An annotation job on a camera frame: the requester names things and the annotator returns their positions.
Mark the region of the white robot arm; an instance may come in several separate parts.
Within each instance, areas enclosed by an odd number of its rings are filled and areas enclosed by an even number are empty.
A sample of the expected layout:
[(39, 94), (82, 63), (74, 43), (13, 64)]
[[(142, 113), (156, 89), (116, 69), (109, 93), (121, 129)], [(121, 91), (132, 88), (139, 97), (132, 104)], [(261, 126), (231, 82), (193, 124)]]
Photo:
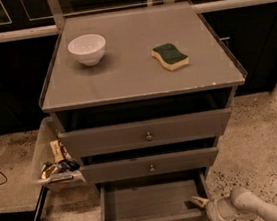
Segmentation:
[(243, 187), (234, 188), (229, 196), (218, 200), (193, 196), (191, 202), (205, 209), (207, 221), (252, 220), (256, 217), (277, 221), (277, 206), (263, 201)]

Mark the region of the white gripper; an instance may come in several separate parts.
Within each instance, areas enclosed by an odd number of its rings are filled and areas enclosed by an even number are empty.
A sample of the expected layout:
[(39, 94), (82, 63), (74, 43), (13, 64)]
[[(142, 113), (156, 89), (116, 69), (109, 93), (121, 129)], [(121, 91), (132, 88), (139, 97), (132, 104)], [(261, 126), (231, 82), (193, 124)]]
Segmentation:
[(227, 221), (240, 216), (240, 211), (235, 203), (236, 197), (233, 196), (210, 201), (207, 198), (193, 196), (191, 202), (200, 208), (205, 207), (210, 221)]

